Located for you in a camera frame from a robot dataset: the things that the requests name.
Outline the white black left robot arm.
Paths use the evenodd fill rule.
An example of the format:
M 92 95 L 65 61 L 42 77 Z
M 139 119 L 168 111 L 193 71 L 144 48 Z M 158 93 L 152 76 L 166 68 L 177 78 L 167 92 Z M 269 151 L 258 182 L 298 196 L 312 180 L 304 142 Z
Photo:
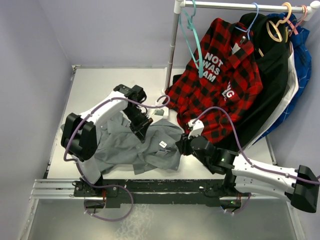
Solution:
M 123 112 L 130 121 L 129 129 L 144 143 L 147 129 L 153 122 L 138 107 L 146 99 L 147 95 L 142 87 L 134 85 L 130 88 L 120 84 L 89 110 L 67 115 L 60 142 L 65 149 L 63 158 L 66 162 L 76 163 L 81 177 L 87 181 L 85 190 L 91 196 L 98 196 L 103 191 L 103 177 L 94 159 L 98 148 L 97 127 Z

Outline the grey button-up shirt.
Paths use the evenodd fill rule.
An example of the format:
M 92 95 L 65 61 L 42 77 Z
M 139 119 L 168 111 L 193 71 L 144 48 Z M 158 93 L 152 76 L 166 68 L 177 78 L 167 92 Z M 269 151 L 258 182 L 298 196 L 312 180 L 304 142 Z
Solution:
M 142 143 L 129 128 L 130 122 L 122 112 L 107 120 L 97 131 L 97 150 L 94 160 L 99 171 L 109 173 L 116 165 L 132 165 L 134 174 L 139 175 L 155 168 L 176 171 L 181 154 L 176 146 L 183 131 L 166 119 L 154 122 L 146 132 Z M 167 146 L 159 145 L 164 141 Z M 158 150 L 170 150 L 157 154 Z

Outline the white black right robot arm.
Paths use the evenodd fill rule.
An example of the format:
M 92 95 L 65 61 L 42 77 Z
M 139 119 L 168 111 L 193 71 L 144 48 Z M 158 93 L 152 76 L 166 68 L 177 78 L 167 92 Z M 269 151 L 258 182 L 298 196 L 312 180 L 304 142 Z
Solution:
M 192 155 L 211 174 L 223 175 L 222 190 L 228 196 L 262 194 L 289 202 L 306 213 L 317 211 L 320 182 L 305 165 L 290 168 L 252 160 L 243 154 L 215 147 L 204 136 L 184 133 L 175 144 L 181 155 Z

